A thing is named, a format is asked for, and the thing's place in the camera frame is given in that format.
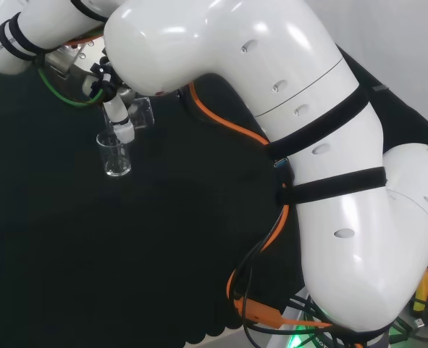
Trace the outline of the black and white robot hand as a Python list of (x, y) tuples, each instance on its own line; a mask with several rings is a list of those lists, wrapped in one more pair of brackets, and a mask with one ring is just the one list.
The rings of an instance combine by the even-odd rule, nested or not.
[[(63, 80), (80, 78), (82, 93), (87, 99), (76, 100), (62, 94), (46, 77), (46, 69)], [(128, 144), (135, 139), (135, 132), (130, 129), (128, 107), (122, 98), (125, 83), (109, 61), (102, 36), (76, 39), (48, 53), (38, 73), (46, 87), (64, 103), (73, 107), (101, 105), (119, 141)]]

